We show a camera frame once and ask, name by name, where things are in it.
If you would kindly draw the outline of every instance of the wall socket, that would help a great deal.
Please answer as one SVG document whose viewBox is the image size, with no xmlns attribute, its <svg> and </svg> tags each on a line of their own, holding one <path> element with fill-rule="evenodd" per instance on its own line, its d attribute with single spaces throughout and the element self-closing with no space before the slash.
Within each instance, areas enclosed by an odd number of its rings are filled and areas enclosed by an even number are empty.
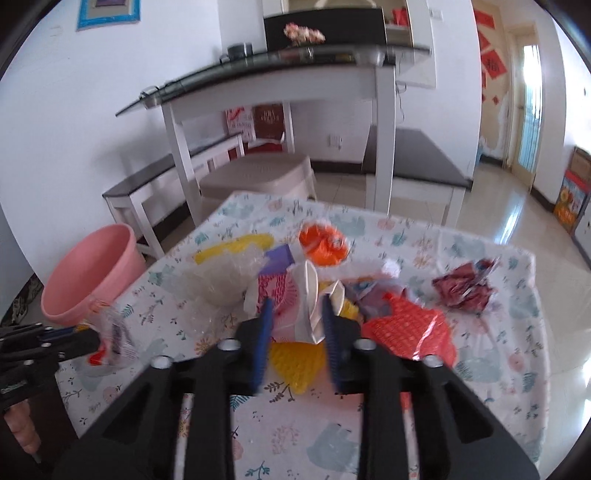
<svg viewBox="0 0 591 480">
<path fill-rule="evenodd" d="M 433 20 L 439 20 L 441 22 L 443 21 L 443 12 L 438 8 L 430 8 L 429 14 Z"/>
<path fill-rule="evenodd" d="M 330 134 L 329 147 L 338 148 L 339 150 L 343 148 L 343 137 L 336 134 Z"/>
</svg>

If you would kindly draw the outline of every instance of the red bag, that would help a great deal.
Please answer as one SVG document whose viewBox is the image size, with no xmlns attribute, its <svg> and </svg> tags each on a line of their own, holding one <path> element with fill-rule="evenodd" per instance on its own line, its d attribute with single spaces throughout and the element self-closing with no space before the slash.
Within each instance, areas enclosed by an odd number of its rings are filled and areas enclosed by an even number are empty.
<svg viewBox="0 0 591 480">
<path fill-rule="evenodd" d="M 441 303 L 467 312 L 482 313 L 489 304 L 495 289 L 487 276 L 496 268 L 497 259 L 483 258 L 476 263 L 460 265 L 451 273 L 432 280 Z"/>
<path fill-rule="evenodd" d="M 393 16 L 394 25 L 400 25 L 401 27 L 410 27 L 410 20 L 408 18 L 408 10 L 406 8 L 392 9 L 392 16 Z"/>
<path fill-rule="evenodd" d="M 361 327 L 363 337 L 371 338 L 394 355 L 415 360 L 437 355 L 448 367 L 453 367 L 457 352 L 442 312 L 424 309 L 392 294 L 384 295 L 384 299 L 390 302 L 392 316 L 365 323 Z M 410 408 L 409 393 L 401 393 L 400 401 L 404 410 Z"/>
</svg>

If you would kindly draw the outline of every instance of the white tablecloth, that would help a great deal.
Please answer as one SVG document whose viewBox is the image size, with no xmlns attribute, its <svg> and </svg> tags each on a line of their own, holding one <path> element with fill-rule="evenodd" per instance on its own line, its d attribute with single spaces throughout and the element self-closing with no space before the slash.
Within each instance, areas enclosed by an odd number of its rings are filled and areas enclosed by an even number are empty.
<svg viewBox="0 0 591 480">
<path fill-rule="evenodd" d="M 217 341 L 209 335 L 191 337 L 186 322 L 199 312 L 188 311 L 185 301 L 162 288 L 166 276 L 191 269 L 196 252 L 246 233 L 271 233 L 276 243 L 292 242 L 303 222 L 314 219 L 328 219 L 349 238 L 351 258 L 395 259 L 401 279 L 428 306 L 437 305 L 433 277 L 467 261 L 501 258 L 489 277 L 498 289 L 491 312 L 475 316 L 443 310 L 458 350 L 456 373 L 537 461 L 547 424 L 549 366 L 532 254 L 414 220 L 252 193 L 230 197 L 120 296 L 118 307 L 141 351 L 138 362 L 105 377 L 85 375 L 81 359 L 61 366 L 57 380 L 78 435 L 152 357 L 192 358 Z M 235 315 L 227 316 L 227 335 L 236 322 Z M 354 478 L 361 401 L 358 395 L 335 395 L 327 372 L 305 394 L 295 395 L 269 367 L 259 396 L 232 398 L 236 477 Z M 411 477 L 416 475 L 412 462 Z"/>
</svg>

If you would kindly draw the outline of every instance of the doorway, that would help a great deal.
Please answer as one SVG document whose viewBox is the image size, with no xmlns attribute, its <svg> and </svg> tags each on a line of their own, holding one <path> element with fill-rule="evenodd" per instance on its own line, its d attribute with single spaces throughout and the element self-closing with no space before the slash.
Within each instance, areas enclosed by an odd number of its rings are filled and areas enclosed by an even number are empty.
<svg viewBox="0 0 591 480">
<path fill-rule="evenodd" d="M 514 61 L 517 128 L 511 172 L 530 190 L 535 179 L 543 115 L 542 67 L 535 31 L 514 35 Z"/>
</svg>

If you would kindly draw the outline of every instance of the pink bucket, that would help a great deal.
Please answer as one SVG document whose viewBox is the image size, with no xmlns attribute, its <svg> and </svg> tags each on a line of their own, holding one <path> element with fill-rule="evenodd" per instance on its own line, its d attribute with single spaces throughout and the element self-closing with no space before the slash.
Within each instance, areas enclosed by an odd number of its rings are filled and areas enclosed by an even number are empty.
<svg viewBox="0 0 591 480">
<path fill-rule="evenodd" d="M 53 323 L 76 325 L 92 300 L 112 303 L 144 271 L 132 228 L 123 223 L 103 227 L 57 264 L 41 295 L 43 315 Z"/>
</svg>

